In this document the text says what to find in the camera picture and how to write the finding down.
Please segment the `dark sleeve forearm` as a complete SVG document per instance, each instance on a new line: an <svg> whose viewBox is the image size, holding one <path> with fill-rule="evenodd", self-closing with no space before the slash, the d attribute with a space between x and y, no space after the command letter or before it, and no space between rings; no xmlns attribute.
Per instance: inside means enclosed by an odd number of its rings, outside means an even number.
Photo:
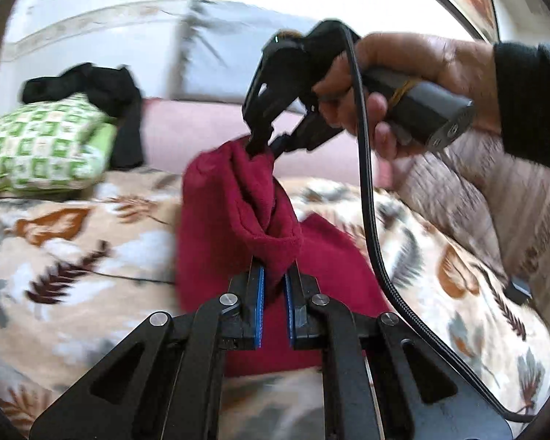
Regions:
<svg viewBox="0 0 550 440"><path fill-rule="evenodd" d="M494 46L504 151L550 169L550 45Z"/></svg>

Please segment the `person's right hand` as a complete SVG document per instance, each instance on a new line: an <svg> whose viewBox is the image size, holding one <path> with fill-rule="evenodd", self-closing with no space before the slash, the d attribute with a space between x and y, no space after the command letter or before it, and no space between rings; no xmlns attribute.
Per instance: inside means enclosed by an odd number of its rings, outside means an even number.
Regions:
<svg viewBox="0 0 550 440"><path fill-rule="evenodd" d="M501 131L494 47L410 33L360 39L323 22L294 39L317 147L346 129L385 160L440 151L473 127Z"/></svg>

